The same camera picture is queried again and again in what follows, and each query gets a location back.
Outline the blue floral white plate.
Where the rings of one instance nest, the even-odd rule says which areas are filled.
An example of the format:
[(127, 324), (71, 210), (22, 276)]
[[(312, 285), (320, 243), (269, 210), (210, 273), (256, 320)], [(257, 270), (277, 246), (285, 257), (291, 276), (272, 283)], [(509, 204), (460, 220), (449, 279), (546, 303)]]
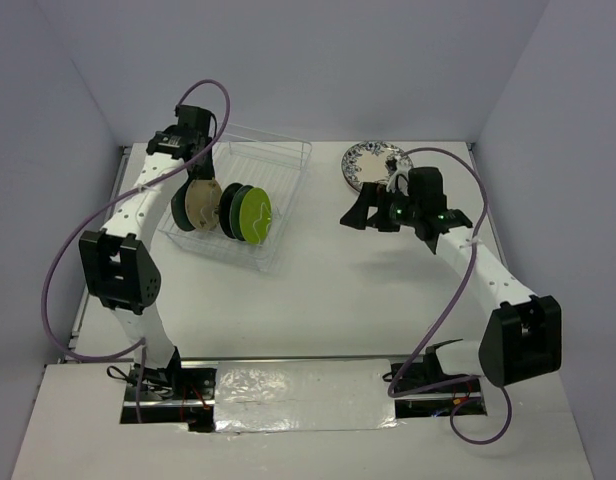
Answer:
[(413, 162), (400, 147), (384, 141), (363, 141), (349, 147), (341, 159), (346, 183), (360, 192), (364, 183), (387, 184), (398, 170), (407, 172)]

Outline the cream beige plate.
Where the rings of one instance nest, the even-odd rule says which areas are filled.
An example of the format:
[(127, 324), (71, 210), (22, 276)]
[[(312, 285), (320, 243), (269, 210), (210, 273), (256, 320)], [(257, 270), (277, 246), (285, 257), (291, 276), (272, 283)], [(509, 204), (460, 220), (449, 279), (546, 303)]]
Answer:
[(189, 222), (199, 231), (209, 231), (219, 223), (222, 189), (213, 180), (193, 180), (185, 194), (185, 211)]

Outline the lime green plate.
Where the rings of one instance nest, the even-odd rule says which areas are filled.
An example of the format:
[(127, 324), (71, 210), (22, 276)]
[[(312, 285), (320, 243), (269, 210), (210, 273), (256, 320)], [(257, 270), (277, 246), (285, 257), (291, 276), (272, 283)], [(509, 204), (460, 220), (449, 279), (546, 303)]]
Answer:
[(272, 221), (272, 205), (268, 194), (261, 188), (253, 187), (246, 195), (241, 210), (241, 227), (245, 242), (262, 244)]

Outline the silver foil tape sheet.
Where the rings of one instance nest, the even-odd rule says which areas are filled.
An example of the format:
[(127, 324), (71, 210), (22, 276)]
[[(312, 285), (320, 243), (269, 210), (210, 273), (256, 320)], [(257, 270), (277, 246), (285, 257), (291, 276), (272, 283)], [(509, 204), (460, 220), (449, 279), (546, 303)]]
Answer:
[(358, 431), (397, 425), (383, 359), (222, 362), (214, 393), (221, 433)]

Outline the black plate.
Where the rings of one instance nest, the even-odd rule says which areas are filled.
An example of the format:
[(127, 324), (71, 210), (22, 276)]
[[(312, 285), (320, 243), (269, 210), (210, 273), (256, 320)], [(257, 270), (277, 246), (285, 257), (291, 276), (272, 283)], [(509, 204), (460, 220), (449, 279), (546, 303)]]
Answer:
[(233, 234), (231, 223), (230, 223), (230, 209), (234, 199), (235, 194), (242, 188), (242, 184), (239, 182), (233, 182), (228, 185), (222, 193), (220, 202), (219, 202), (219, 224), (223, 231), (223, 233), (230, 239), (235, 239), (235, 235)]

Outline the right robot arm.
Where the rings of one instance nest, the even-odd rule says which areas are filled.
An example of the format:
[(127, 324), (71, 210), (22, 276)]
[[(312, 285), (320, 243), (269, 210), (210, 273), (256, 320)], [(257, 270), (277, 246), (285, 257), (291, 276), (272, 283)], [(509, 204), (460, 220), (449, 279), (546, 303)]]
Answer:
[(472, 293), (487, 317), (478, 360), (480, 373), (493, 386), (505, 387), (561, 368), (561, 306), (553, 296), (538, 296), (522, 284), (481, 242), (485, 211), (471, 222), (462, 211), (448, 208), (443, 177), (435, 167), (394, 173), (378, 200), (379, 219), (413, 228), (433, 254), (461, 277), (449, 304), (398, 370), (399, 376), (413, 364), (465, 291)]

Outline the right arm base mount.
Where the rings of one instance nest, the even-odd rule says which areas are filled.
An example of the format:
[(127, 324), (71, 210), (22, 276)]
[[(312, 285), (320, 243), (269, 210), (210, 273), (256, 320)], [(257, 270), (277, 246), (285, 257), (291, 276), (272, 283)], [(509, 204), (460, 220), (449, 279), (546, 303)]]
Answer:
[[(397, 382), (395, 391), (402, 393), (429, 384), (463, 377), (463, 373), (452, 375), (444, 373), (437, 357), (437, 351), (442, 346), (456, 342), (459, 342), (459, 339), (428, 346)], [(466, 401), (469, 401), (469, 404), (460, 409), (459, 415), (486, 414), (482, 389), (478, 380), (436, 387), (396, 399), (394, 401), (395, 416), (397, 419), (447, 417), (454, 407)]]

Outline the dark teal speckled plate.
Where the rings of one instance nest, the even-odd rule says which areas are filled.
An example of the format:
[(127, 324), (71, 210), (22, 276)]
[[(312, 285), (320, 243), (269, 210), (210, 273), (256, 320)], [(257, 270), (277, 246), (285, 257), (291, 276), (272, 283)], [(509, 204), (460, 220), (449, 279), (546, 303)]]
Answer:
[(187, 188), (188, 186), (184, 184), (176, 191), (170, 201), (170, 208), (175, 225), (181, 231), (191, 232), (195, 230), (195, 226), (189, 220), (186, 211), (185, 198)]

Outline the dark green patterned plate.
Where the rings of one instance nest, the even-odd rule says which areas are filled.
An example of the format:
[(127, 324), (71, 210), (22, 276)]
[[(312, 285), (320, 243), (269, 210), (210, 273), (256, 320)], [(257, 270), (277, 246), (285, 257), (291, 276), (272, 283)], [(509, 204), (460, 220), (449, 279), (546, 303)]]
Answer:
[(235, 239), (244, 241), (241, 227), (241, 210), (246, 195), (253, 189), (252, 185), (242, 185), (235, 193), (230, 207), (230, 226)]

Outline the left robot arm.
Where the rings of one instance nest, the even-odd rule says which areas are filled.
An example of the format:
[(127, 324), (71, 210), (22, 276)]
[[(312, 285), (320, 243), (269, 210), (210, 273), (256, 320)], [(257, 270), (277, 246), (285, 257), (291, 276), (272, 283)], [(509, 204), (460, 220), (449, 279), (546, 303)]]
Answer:
[(163, 277), (150, 251), (159, 221), (171, 213), (183, 232), (208, 227), (208, 221), (190, 218), (186, 196), (196, 186), (219, 187), (212, 150), (222, 125), (211, 111), (190, 105), (176, 106), (175, 117), (175, 124), (149, 141), (141, 175), (119, 198), (112, 217), (79, 239), (88, 291), (114, 315), (131, 344), (131, 383), (146, 382), (164, 399), (184, 385), (181, 355), (168, 335), (173, 324), (180, 323), (195, 340), (204, 328), (226, 334), (229, 327), (250, 325), (269, 333), (274, 320), (326, 317), (325, 300), (336, 290), (333, 273), (319, 271), (317, 258), (295, 246), (298, 274), (271, 286), (177, 260), (167, 297), (160, 299)]

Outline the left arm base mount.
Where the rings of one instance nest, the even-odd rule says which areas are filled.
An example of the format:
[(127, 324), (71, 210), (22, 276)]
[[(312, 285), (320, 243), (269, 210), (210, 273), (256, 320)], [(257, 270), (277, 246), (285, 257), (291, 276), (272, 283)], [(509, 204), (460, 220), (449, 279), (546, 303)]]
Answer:
[(194, 433), (215, 427), (216, 363), (182, 361), (164, 371), (139, 366), (106, 368), (107, 376), (124, 385), (119, 421), (122, 425), (180, 424)]

